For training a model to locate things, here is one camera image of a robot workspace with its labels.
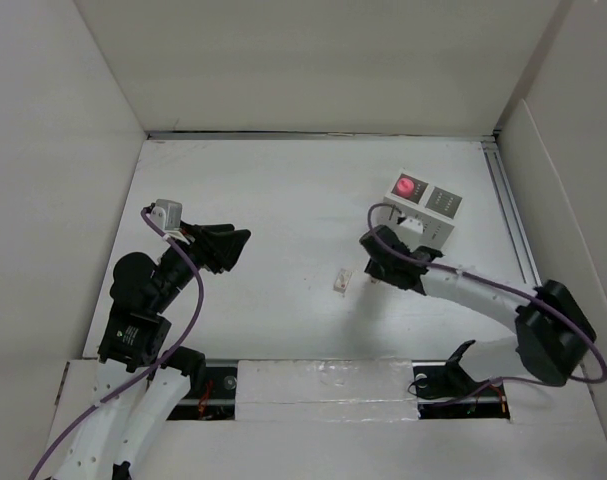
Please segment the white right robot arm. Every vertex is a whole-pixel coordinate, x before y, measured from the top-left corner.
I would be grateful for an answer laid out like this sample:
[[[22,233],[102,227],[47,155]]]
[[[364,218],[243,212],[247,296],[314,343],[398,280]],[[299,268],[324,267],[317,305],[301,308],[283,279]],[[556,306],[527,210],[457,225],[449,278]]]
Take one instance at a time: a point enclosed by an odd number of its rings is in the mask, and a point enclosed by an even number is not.
[[[438,250],[410,250],[386,225],[359,240],[369,256],[366,273],[376,280],[426,297],[445,300],[485,316],[510,331],[504,339],[467,340],[445,361],[435,383],[443,395],[466,394],[484,384],[518,381],[562,387],[578,379],[607,380],[607,363],[595,345],[596,333],[567,287],[548,280],[542,285],[511,286],[461,266],[446,264]],[[592,353],[601,372],[576,375]]]

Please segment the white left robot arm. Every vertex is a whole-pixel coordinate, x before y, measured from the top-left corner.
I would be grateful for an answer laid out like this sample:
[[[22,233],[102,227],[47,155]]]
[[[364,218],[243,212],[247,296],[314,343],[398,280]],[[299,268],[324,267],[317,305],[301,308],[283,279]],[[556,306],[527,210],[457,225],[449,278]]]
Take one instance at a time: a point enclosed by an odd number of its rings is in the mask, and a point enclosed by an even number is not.
[[[201,270],[230,271],[251,233],[231,224],[181,223],[158,261],[141,252],[113,270],[112,307],[98,348],[92,405],[65,429],[74,436],[57,479],[133,479],[172,410],[206,382],[203,353],[166,347],[163,313]]]

